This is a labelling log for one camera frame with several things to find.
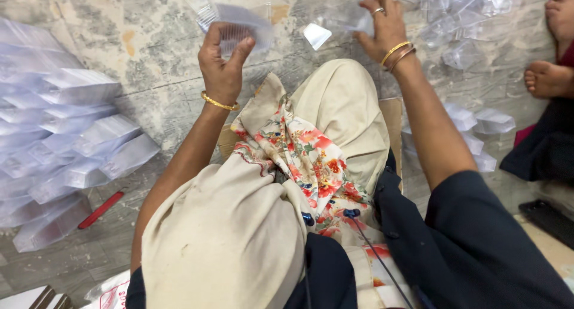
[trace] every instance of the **hand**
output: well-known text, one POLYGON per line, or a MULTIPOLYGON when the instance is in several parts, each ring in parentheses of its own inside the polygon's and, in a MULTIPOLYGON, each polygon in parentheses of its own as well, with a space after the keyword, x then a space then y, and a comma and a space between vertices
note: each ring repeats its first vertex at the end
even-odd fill
POLYGON ((364 32, 355 32, 359 41, 369 57, 381 63, 384 56, 396 45, 406 41, 405 21, 402 19, 402 4, 395 0, 363 0, 361 7, 375 12, 379 7, 386 11, 374 14, 375 38, 364 32))
POLYGON ((225 22, 212 23, 197 58, 207 96, 221 104, 233 106, 241 92, 243 64, 253 50, 255 40, 247 35, 226 61, 221 58, 219 44, 222 32, 228 27, 230 25, 225 22))

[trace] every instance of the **foot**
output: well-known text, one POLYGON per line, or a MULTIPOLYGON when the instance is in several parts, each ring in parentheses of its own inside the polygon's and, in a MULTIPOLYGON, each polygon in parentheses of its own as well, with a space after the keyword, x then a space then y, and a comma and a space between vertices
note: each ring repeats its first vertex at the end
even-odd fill
POLYGON ((574 96, 574 68, 534 62, 524 73, 524 81, 536 98, 574 96))
POLYGON ((574 0, 549 0, 545 7, 548 26, 558 41, 560 60, 574 40, 574 0))

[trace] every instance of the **maroon fabric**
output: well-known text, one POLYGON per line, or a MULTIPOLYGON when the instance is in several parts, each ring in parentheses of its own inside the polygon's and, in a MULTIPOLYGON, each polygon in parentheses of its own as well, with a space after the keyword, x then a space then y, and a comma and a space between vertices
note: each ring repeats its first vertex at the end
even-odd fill
POLYGON ((567 66, 567 67, 574 67, 574 41, 572 41, 572 43, 570 44, 570 47, 568 47, 568 50, 566 50, 566 53, 564 54, 564 56, 560 60, 559 65, 567 66))
POLYGON ((533 124, 524 130, 520 130, 520 131, 516 132, 516 137, 514 138, 514 147, 515 148, 520 142, 522 142, 522 140, 526 139, 526 137, 528 135, 530 135, 530 133, 532 133, 532 130, 535 128, 535 126, 536 126, 536 124, 533 124))

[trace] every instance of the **bracelet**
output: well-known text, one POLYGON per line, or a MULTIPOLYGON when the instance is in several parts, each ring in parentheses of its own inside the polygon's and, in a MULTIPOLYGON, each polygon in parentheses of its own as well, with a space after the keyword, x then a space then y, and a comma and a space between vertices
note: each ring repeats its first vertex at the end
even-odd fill
POLYGON ((235 102, 235 104, 233 106, 227 106, 227 105, 223 105, 219 102, 216 102, 216 101, 212 100, 211 98, 207 97, 207 92, 205 92, 205 91, 202 91, 201 98, 206 100, 207 102, 217 106, 217 107, 221 107, 221 108, 228 110, 228 111, 237 111, 240 107, 238 102, 235 102))
POLYGON ((394 67, 398 64, 398 62, 401 61, 401 59, 403 59, 406 55, 408 55, 409 53, 416 53, 417 49, 414 48, 414 46, 412 45, 409 49, 404 50, 401 53, 401 56, 398 57, 397 60, 395 60, 395 62, 392 64, 391 68, 389 69, 389 72, 393 72, 394 67))
POLYGON ((387 55, 383 58, 383 61, 381 62, 381 67, 385 67, 384 63, 386 63, 387 59, 393 54, 393 52, 397 51, 397 49, 401 48, 404 45, 408 45, 410 44, 410 41, 405 41, 403 43, 400 43, 398 45, 396 45, 396 47, 394 47, 393 49, 391 49, 387 55))

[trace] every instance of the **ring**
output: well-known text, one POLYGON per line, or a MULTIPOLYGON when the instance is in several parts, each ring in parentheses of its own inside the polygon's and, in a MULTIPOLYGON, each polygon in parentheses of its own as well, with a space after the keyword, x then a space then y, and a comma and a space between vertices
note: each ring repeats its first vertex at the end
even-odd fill
POLYGON ((382 12, 385 16, 387 15, 387 12, 382 7, 379 7, 377 10, 373 11, 371 15, 374 17, 375 13, 377 12, 382 12))

